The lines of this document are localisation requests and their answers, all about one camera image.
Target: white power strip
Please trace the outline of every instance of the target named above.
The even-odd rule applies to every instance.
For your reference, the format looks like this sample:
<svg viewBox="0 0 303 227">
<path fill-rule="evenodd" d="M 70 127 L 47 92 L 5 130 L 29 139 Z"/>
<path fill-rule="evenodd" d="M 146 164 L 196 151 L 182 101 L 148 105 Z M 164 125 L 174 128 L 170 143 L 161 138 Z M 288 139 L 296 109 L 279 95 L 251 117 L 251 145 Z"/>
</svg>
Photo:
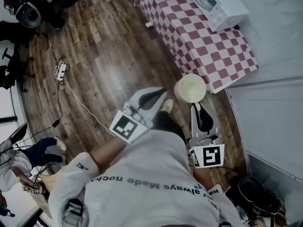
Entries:
<svg viewBox="0 0 303 227">
<path fill-rule="evenodd" d="M 57 77 L 59 82 L 64 80 L 65 72 L 66 72 L 66 64 L 61 63 L 60 69 L 58 71 L 58 77 Z"/>
</svg>

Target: office chair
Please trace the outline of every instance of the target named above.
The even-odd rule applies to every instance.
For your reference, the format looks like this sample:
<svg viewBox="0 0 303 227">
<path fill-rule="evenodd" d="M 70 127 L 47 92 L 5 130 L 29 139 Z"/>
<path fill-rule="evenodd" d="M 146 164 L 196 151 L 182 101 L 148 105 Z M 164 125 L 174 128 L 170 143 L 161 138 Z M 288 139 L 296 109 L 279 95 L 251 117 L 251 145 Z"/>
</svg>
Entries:
<svg viewBox="0 0 303 227">
<path fill-rule="evenodd" d="M 30 75 L 25 72 L 29 62 L 33 61 L 34 58 L 29 57 L 27 61 L 21 61 L 20 54 L 17 50 L 14 51 L 13 56 L 8 55 L 7 51 L 8 49 L 6 48 L 3 53 L 2 59 L 4 59 L 4 57 L 7 57 L 10 59 L 10 61 L 7 68 L 4 68 L 5 66 L 0 67 L 0 87 L 9 89 L 14 86 L 15 81 L 17 81 L 17 83 L 20 84 L 21 91 L 27 92 L 26 89 L 23 89 L 23 76 L 35 78 L 35 74 Z"/>
</svg>

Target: desk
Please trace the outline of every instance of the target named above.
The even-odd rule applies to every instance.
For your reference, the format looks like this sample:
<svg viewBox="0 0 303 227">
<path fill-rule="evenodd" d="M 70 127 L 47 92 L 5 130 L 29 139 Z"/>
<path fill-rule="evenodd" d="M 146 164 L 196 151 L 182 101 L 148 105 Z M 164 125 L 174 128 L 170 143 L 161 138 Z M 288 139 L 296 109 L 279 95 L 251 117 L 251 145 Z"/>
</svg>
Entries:
<svg viewBox="0 0 303 227">
<path fill-rule="evenodd" d="M 258 64 L 244 35 L 234 28 L 212 32 L 192 0 L 135 0 L 174 56 L 182 75 L 201 76 L 217 93 Z"/>
</svg>

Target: checkered tablecloth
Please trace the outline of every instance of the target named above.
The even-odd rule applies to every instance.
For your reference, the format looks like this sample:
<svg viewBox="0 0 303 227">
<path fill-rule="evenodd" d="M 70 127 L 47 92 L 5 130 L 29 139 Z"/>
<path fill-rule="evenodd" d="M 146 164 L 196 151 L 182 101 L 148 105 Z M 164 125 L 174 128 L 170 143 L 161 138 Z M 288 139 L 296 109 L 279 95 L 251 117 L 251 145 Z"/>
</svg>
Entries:
<svg viewBox="0 0 303 227">
<path fill-rule="evenodd" d="M 201 76 L 207 90 L 217 93 L 257 70 L 246 39 L 234 28 L 212 32 L 192 0 L 135 0 L 162 35 L 182 75 Z"/>
</svg>

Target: blue jeans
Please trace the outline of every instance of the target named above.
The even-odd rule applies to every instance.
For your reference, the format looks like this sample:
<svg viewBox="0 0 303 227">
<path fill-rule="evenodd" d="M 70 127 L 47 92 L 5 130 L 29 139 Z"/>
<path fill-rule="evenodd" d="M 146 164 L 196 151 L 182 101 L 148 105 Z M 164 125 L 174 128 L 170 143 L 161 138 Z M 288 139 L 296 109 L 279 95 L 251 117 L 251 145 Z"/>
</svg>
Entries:
<svg viewBox="0 0 303 227">
<path fill-rule="evenodd" d="M 55 145 L 57 145 L 56 139 L 45 138 L 30 148 L 19 150 L 27 156 L 32 164 L 32 168 L 34 168 L 36 166 L 45 166 L 49 162 L 62 162 L 62 157 L 45 153 L 47 147 Z"/>
</svg>

